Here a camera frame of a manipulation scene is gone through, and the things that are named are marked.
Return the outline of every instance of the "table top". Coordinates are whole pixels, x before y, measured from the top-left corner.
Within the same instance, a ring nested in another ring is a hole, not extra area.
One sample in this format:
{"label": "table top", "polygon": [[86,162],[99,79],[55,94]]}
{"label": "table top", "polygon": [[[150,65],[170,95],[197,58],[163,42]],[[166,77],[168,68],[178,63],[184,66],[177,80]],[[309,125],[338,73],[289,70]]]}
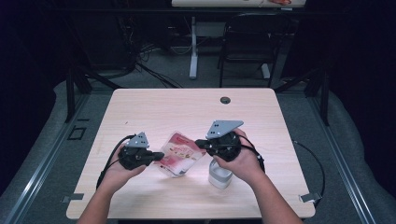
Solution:
{"label": "table top", "polygon": [[305,0],[291,0],[281,6],[269,0],[172,0],[173,7],[304,7]]}
{"label": "table top", "polygon": [[[231,102],[223,104],[221,97]],[[299,217],[312,217],[308,193],[276,95],[271,89],[120,89],[113,93],[75,193],[69,218],[79,218],[95,192],[100,172],[114,146],[126,135],[145,132],[149,150],[174,132],[205,139],[213,120],[242,120],[240,127],[265,159],[266,173]],[[172,178],[151,164],[114,195],[108,218],[210,219],[261,217],[251,188],[233,176],[227,189],[208,181],[212,157],[204,155],[182,177]]]}

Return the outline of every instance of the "red and white package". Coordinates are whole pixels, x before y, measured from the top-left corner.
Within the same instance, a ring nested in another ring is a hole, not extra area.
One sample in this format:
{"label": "red and white package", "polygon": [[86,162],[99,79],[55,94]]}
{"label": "red and white package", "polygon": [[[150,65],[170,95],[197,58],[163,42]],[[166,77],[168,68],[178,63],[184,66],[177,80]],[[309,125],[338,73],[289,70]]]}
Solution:
{"label": "red and white package", "polygon": [[162,151],[165,155],[154,164],[171,177],[180,177],[186,174],[206,154],[205,149],[198,148],[194,141],[181,133],[174,133],[163,145]]}

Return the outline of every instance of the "small white container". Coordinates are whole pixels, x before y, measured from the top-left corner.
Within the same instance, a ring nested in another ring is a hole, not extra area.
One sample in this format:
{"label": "small white container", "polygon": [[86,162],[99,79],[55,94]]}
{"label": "small white container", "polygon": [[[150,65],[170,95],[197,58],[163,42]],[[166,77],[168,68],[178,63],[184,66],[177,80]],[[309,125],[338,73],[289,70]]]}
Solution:
{"label": "small white container", "polygon": [[209,182],[218,189],[226,189],[232,180],[233,172],[219,167],[213,160],[209,164]]}

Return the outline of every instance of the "forearm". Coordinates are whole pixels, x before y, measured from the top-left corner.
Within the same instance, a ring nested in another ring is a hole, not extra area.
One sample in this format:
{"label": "forearm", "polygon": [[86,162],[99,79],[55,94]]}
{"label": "forearm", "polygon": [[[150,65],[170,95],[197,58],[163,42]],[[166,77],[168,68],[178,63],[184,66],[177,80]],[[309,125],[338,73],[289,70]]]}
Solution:
{"label": "forearm", "polygon": [[93,194],[78,223],[106,223],[113,193],[101,190]]}
{"label": "forearm", "polygon": [[256,175],[249,185],[257,198],[263,223],[303,223],[265,173]]}

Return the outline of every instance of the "black controller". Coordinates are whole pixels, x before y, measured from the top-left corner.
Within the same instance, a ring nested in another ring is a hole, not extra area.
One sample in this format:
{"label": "black controller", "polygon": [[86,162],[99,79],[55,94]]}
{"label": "black controller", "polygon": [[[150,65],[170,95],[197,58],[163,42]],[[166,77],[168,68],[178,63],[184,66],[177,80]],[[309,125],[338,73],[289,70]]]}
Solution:
{"label": "black controller", "polygon": [[113,158],[117,148],[119,148],[119,146],[127,139],[129,139],[129,141],[120,150],[118,155],[120,164],[127,170],[133,170],[141,165],[149,166],[152,161],[160,161],[164,156],[162,152],[152,152],[147,150],[149,142],[144,133],[128,135],[122,138],[114,147],[110,157],[108,158],[105,169],[99,175],[96,188],[99,188],[99,185],[102,183],[107,169],[116,162],[111,162],[111,159]]}
{"label": "black controller", "polygon": [[235,132],[229,132],[220,138],[198,139],[195,144],[206,149],[210,156],[219,156],[225,161],[233,161],[241,152],[241,141]]}
{"label": "black controller", "polygon": [[152,161],[160,161],[164,154],[152,152],[145,147],[123,147],[119,153],[120,164],[127,170],[133,170],[141,165],[147,165]]}
{"label": "black controller", "polygon": [[[241,126],[244,122],[242,120],[215,120],[206,134],[206,139],[198,139],[195,144],[210,156],[219,156],[225,161],[233,161],[238,157],[242,148],[252,151],[260,164],[260,167],[265,172],[264,158],[256,150],[253,144],[245,137],[236,134],[233,130]],[[245,138],[250,146],[241,144],[239,137]]]}

